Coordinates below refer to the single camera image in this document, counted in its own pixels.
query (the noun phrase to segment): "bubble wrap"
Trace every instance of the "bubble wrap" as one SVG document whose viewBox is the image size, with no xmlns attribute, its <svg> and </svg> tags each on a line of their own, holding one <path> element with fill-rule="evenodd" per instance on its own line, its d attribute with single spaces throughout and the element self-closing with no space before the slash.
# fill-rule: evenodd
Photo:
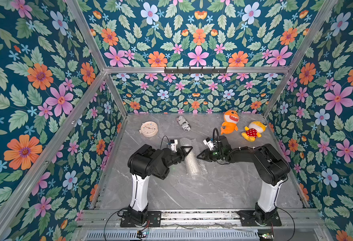
<svg viewBox="0 0 353 241">
<path fill-rule="evenodd" d="M 187 138 L 182 138 L 179 140 L 181 147 L 183 146 L 192 146 L 193 150 L 187 155 L 185 158 L 185 163 L 187 167 L 187 173 L 191 177 L 201 177 L 207 174 L 206 166 L 204 165 L 202 160 L 197 159 L 197 155 L 199 155 L 199 147 L 198 143 L 195 139 L 190 140 Z"/>
</svg>

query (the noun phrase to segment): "round clock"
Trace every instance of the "round clock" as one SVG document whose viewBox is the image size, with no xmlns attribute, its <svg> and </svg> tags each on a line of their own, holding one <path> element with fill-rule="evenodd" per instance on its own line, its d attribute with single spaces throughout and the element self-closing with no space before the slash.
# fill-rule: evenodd
<svg viewBox="0 0 353 241">
<path fill-rule="evenodd" d="M 155 122 L 145 122 L 139 132 L 145 137 L 153 137 L 158 133 L 158 125 Z"/>
</svg>

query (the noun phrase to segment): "orange shark plush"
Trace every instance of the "orange shark plush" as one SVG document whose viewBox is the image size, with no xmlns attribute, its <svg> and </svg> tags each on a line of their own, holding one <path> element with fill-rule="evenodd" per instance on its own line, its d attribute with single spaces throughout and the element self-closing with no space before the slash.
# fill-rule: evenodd
<svg viewBox="0 0 353 241">
<path fill-rule="evenodd" d="M 235 110 L 228 110 L 223 115 L 223 118 L 225 119 L 225 122 L 222 123 L 222 126 L 225 128 L 221 127 L 221 135 L 230 134 L 234 130 L 238 131 L 237 123 L 239 121 L 239 116 Z"/>
</svg>

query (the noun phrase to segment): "yellow plush toy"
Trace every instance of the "yellow plush toy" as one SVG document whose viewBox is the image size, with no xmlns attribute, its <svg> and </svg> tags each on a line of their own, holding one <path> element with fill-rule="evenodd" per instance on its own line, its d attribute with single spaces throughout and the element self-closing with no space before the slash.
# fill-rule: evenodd
<svg viewBox="0 0 353 241">
<path fill-rule="evenodd" d="M 253 142 L 256 140 L 257 137 L 261 137 L 261 133 L 265 131 L 267 125 L 261 122 L 252 122 L 250 123 L 249 127 L 245 127 L 246 132 L 242 132 L 242 136 L 250 141 Z"/>
</svg>

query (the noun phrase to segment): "ventilation grille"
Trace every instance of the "ventilation grille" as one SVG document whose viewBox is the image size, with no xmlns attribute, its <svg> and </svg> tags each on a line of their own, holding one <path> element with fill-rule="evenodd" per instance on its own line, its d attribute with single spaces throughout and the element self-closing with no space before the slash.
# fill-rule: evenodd
<svg viewBox="0 0 353 241">
<path fill-rule="evenodd" d="M 143 240 L 259 240 L 257 230 L 150 230 Z M 106 230 L 107 240 L 140 240 L 136 230 Z M 90 230 L 85 241 L 104 241 L 103 230 Z"/>
</svg>

